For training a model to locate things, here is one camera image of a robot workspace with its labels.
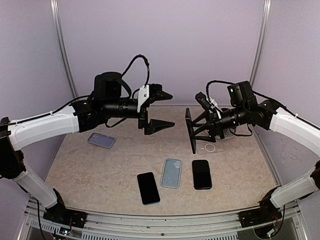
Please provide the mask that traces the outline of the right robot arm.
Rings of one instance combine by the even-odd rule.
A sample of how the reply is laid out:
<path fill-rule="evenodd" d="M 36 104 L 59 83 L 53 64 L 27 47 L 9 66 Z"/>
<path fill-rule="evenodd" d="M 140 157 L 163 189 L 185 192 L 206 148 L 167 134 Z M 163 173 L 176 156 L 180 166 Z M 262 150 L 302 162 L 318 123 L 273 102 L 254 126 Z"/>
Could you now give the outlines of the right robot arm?
<path fill-rule="evenodd" d="M 309 150 L 315 156 L 320 155 L 320 128 L 310 121 L 291 112 L 279 101 L 264 96 L 259 103 L 257 97 L 261 94 L 254 91 L 249 81 L 237 83 L 227 82 L 231 109 L 221 109 L 209 95 L 211 84 L 219 84 L 220 80 L 211 80 L 206 84 L 205 92 L 195 95 L 195 100 L 203 111 L 192 119 L 190 109 L 185 110 L 185 122 L 192 152 L 196 152 L 196 142 L 216 142 L 216 138 L 225 138 L 225 131 L 247 125 L 258 126 L 266 131 L 290 139 L 292 142 Z M 261 200 L 261 207 L 256 210 L 256 218 L 266 222 L 276 209 L 286 204 L 304 199 L 320 190 L 320 163 L 294 180 L 279 186 L 266 194 Z"/>

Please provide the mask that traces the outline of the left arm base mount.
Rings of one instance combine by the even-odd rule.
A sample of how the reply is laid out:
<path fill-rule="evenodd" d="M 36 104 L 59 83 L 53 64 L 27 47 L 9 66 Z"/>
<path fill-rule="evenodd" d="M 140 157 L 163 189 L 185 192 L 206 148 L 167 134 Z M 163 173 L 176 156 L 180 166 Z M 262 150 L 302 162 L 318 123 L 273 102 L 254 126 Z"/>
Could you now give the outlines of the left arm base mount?
<path fill-rule="evenodd" d="M 45 209 L 43 218 L 54 223 L 68 225 L 71 228 L 76 227 L 83 229 L 88 214 L 84 211 L 66 208 L 60 193 L 55 188 L 53 191 L 57 197 L 57 203 Z"/>

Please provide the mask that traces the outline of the light blue phone case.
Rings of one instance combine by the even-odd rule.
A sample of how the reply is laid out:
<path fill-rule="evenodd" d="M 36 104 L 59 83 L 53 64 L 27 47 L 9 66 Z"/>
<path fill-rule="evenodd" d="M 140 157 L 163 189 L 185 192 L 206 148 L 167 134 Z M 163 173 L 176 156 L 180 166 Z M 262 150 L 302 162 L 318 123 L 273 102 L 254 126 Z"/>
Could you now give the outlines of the light blue phone case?
<path fill-rule="evenodd" d="M 182 161 L 167 158 L 164 162 L 160 185 L 163 188 L 177 189 L 180 185 Z"/>

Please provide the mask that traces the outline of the clear phone case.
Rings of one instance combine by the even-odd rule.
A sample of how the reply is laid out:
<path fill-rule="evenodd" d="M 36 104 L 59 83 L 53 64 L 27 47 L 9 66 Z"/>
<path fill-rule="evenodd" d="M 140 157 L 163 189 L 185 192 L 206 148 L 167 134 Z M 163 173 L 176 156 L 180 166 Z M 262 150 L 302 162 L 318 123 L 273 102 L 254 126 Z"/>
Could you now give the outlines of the clear phone case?
<path fill-rule="evenodd" d="M 198 155 L 223 153 L 225 150 L 218 142 L 200 142 L 196 145 Z"/>

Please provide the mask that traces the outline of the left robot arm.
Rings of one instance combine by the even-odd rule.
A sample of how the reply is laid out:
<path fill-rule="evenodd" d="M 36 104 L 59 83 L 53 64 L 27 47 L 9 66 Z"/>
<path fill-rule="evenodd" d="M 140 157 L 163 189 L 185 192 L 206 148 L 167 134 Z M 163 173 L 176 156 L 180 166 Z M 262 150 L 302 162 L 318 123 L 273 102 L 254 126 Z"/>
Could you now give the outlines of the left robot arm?
<path fill-rule="evenodd" d="M 13 180 L 25 192 L 36 198 L 57 221 L 70 218 L 59 192 L 49 188 L 25 163 L 22 149 L 33 143 L 56 136 L 82 133 L 107 125 L 111 118 L 122 123 L 137 119 L 138 128 L 145 135 L 152 135 L 171 128 L 170 121 L 148 119 L 147 108 L 157 101 L 171 100 L 173 96 L 161 84 L 145 83 L 139 88 L 137 99 L 132 98 L 131 88 L 123 81 L 123 74 L 109 71 L 94 78 L 89 96 L 78 97 L 57 110 L 21 120 L 0 121 L 0 175 Z"/>

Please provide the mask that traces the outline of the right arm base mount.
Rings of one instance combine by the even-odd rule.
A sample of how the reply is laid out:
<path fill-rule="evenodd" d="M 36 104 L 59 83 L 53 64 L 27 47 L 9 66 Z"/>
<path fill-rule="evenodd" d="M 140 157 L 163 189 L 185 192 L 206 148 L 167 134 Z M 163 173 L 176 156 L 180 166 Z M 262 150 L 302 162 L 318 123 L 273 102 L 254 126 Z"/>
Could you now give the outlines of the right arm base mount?
<path fill-rule="evenodd" d="M 273 188 L 259 201 L 259 207 L 251 210 L 241 211 L 238 218 L 242 228 L 251 227 L 282 218 L 280 208 L 271 202 L 271 195 L 277 188 Z"/>

